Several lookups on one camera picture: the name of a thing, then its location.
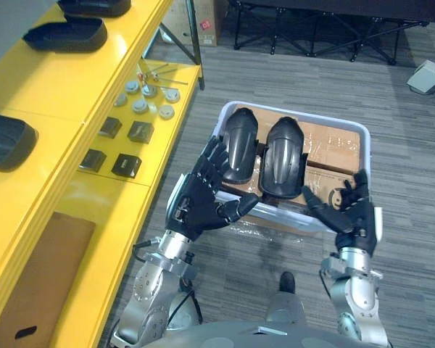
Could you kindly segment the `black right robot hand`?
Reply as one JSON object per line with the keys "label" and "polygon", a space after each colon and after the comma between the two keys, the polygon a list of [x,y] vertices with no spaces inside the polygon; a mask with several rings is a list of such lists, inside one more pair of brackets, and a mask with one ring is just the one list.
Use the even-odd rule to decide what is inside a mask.
{"label": "black right robot hand", "polygon": [[368,174],[361,169],[353,178],[354,185],[344,181],[344,188],[340,190],[341,206],[337,210],[323,202],[308,186],[302,187],[302,195],[310,213],[336,233],[337,249],[352,247],[373,256],[378,239]]}

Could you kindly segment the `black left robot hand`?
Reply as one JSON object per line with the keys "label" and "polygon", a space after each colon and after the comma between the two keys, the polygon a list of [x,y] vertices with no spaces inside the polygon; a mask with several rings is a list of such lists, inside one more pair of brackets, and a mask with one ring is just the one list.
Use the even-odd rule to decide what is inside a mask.
{"label": "black left robot hand", "polygon": [[211,136],[191,172],[176,183],[167,203],[165,228],[196,241],[203,231],[223,228],[249,213],[259,201],[256,194],[225,203],[216,200],[229,169],[225,145]]}

